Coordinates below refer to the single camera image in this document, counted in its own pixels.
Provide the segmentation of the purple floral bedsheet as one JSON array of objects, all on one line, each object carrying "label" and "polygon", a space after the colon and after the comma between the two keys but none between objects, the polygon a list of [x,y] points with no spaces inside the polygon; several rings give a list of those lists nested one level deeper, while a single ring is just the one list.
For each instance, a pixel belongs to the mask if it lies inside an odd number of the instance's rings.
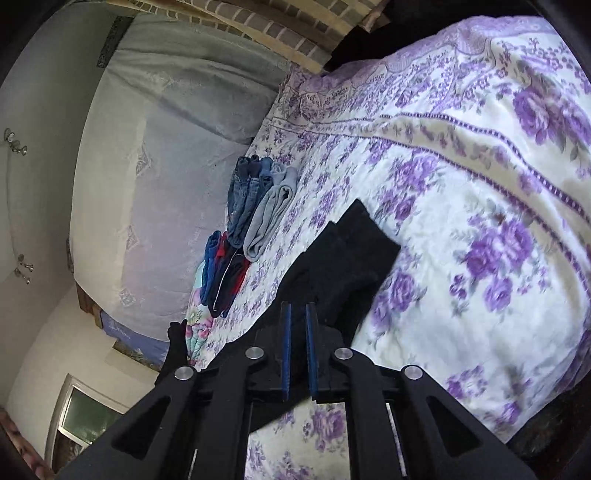
[{"label": "purple floral bedsheet", "polygon": [[590,83],[547,20],[473,17],[291,69],[252,153],[297,169],[297,192],[195,367],[360,200],[401,251],[353,347],[425,368],[504,442],[547,441],[526,423],[590,369]]}]

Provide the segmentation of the metal wall hook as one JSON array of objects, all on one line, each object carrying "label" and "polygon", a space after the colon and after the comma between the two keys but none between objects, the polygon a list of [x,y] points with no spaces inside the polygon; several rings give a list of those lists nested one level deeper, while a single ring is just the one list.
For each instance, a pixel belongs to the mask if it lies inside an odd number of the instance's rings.
[{"label": "metal wall hook", "polygon": [[16,139],[15,132],[10,128],[6,128],[4,131],[4,141],[8,144],[10,150],[13,153],[18,153],[22,156],[27,155],[28,147],[26,145],[22,145],[20,141]]},{"label": "metal wall hook", "polygon": [[27,263],[25,261],[25,255],[19,254],[17,256],[17,266],[14,269],[14,275],[21,279],[26,285],[31,283],[30,274],[33,273],[35,267],[32,263]]}]

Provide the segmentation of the folded blue jeans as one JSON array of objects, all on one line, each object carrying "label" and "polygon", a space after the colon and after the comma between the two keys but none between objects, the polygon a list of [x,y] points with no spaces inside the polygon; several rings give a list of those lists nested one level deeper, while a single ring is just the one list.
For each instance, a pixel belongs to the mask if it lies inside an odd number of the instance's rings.
[{"label": "folded blue jeans", "polygon": [[226,236],[231,247],[240,249],[245,241],[256,207],[273,186],[270,157],[239,157],[228,188]]}]

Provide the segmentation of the floral teal folded blanket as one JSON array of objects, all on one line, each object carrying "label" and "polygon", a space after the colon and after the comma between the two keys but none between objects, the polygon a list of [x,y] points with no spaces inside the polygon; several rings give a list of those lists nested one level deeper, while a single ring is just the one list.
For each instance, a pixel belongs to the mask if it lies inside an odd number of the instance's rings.
[{"label": "floral teal folded blanket", "polygon": [[198,265],[197,272],[195,272],[193,287],[185,313],[187,357],[189,364],[193,367],[197,366],[200,351],[204,347],[213,326],[211,312],[209,312],[206,305],[201,303],[202,271],[204,271],[204,262]]}]

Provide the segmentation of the metal wall hook upper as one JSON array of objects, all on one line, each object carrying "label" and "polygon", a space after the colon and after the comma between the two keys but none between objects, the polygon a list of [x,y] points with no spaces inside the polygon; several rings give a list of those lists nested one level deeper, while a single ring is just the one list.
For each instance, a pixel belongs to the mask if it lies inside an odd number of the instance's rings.
[{"label": "metal wall hook upper", "polygon": [[16,139],[15,132],[10,128],[6,128],[4,131],[4,141],[8,144],[10,150],[13,153],[18,153],[22,156],[27,155],[28,147],[26,145],[22,145],[20,141]]}]

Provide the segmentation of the black pants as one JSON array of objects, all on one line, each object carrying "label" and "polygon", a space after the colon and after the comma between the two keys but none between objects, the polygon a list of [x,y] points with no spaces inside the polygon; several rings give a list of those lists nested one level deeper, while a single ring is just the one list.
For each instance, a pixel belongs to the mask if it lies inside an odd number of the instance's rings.
[{"label": "black pants", "polygon": [[310,396],[304,306],[314,304],[318,322],[339,330],[344,344],[351,346],[356,329],[368,315],[400,250],[372,220],[363,203],[355,200],[338,222],[329,222],[308,249],[297,256],[283,275],[270,307],[209,364],[221,366],[232,354],[252,346],[257,330],[280,320],[281,303],[293,307],[290,398],[253,407],[250,430],[259,430],[280,419]]}]

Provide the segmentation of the window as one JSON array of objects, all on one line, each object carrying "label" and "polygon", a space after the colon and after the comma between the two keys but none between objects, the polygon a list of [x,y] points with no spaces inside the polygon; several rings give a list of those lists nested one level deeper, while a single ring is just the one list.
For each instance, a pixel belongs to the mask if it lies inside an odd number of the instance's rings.
[{"label": "window", "polygon": [[67,374],[60,389],[45,446],[57,474],[102,435],[128,407]]}]

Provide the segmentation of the white lace cloth cover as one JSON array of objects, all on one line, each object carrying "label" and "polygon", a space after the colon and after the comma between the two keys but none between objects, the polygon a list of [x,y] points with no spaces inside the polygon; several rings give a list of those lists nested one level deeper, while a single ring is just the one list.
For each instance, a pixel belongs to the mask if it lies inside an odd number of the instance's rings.
[{"label": "white lace cloth cover", "polygon": [[235,34],[132,21],[85,122],[69,233],[76,283],[118,323],[162,340],[183,318],[235,163],[287,70]]}]

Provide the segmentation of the black cloth by curtain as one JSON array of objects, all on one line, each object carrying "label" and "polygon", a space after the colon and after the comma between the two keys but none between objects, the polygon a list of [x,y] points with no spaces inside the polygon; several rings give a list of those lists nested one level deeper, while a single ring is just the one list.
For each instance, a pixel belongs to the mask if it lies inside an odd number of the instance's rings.
[{"label": "black cloth by curtain", "polygon": [[346,63],[385,58],[435,35],[446,26],[449,23],[442,18],[427,16],[400,16],[372,32],[356,26],[332,51],[324,70],[334,72]]}]

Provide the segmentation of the folded red navy clothes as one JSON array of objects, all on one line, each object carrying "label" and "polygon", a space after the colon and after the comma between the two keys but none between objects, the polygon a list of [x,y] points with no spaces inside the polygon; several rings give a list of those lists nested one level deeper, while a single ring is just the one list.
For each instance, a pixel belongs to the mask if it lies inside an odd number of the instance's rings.
[{"label": "folded red navy clothes", "polygon": [[231,246],[225,232],[216,230],[208,237],[199,299],[213,318],[228,315],[249,265],[242,248]]}]

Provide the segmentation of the metal wall hook lower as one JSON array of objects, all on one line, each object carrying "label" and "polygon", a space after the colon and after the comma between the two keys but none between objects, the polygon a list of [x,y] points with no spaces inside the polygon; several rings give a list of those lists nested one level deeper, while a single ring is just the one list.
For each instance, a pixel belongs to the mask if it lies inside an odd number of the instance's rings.
[{"label": "metal wall hook lower", "polygon": [[35,267],[32,263],[27,263],[25,261],[25,255],[19,254],[17,256],[17,266],[14,269],[14,275],[21,279],[26,285],[31,283],[30,274],[33,273]]}]

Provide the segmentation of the folded grey pants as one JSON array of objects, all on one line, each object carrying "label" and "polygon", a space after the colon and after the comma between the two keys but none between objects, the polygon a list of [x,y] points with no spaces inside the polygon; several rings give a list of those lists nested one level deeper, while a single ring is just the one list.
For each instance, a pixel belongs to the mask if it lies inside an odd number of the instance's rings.
[{"label": "folded grey pants", "polygon": [[298,174],[293,166],[276,162],[271,167],[271,177],[273,186],[257,205],[243,241],[243,254],[250,263],[255,263],[263,254],[297,192]]}]

